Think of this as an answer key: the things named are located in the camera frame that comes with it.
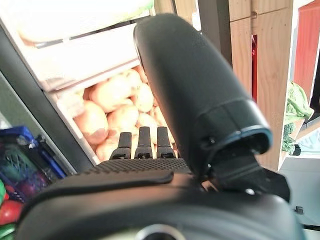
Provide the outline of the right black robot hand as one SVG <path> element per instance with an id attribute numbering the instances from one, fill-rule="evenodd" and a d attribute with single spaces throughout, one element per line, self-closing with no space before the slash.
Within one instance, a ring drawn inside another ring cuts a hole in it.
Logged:
<path id="1" fill-rule="evenodd" d="M 112 158 L 64 178 L 24 207 L 17 240 L 303 240 L 286 178 L 255 156 L 272 131 L 231 66 L 173 14 L 139 22 L 133 38 L 179 153 L 158 129 L 157 157 L 139 131 Z"/>

